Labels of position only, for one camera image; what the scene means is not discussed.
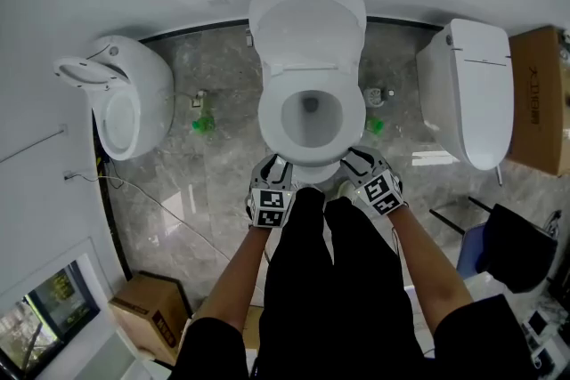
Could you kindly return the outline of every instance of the black chair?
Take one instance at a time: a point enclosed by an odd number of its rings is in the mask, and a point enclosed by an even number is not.
[[[472,197],[468,199],[489,213],[487,222],[470,230],[463,230],[433,209],[429,210],[463,236],[457,264],[461,277],[466,279],[487,271],[513,293],[537,287],[546,278],[554,260],[561,211],[556,211],[541,229],[505,206],[495,205],[491,209]]]

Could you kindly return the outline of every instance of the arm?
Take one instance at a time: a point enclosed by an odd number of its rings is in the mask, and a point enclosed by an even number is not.
[[[220,319],[243,331],[270,230],[251,227],[194,320]]]
[[[388,214],[402,244],[419,305],[433,335],[451,312],[473,303],[463,279],[406,206]]]

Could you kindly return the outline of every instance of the smart toilet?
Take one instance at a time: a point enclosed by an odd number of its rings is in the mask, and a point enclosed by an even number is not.
[[[495,168],[509,149],[514,117],[507,33],[452,20],[416,56],[424,124],[458,160]]]
[[[144,44],[105,36],[93,43],[90,57],[58,59],[53,72],[86,91],[111,158],[140,156],[166,136],[174,115],[174,79],[170,67]]]
[[[364,129],[363,0],[252,0],[249,26],[263,69],[265,143],[301,182],[329,179]]]

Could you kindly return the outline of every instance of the person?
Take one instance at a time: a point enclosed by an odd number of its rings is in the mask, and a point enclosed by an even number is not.
[[[343,197],[297,192],[267,272],[252,378],[535,378],[504,296],[474,303],[457,271],[407,206],[388,214],[434,337],[424,358],[399,257]],[[250,227],[189,326],[171,379],[248,378],[241,332],[270,230]]]

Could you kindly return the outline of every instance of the window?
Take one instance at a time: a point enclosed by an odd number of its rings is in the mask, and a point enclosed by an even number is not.
[[[10,378],[34,378],[98,313],[73,262],[0,317],[0,368]]]

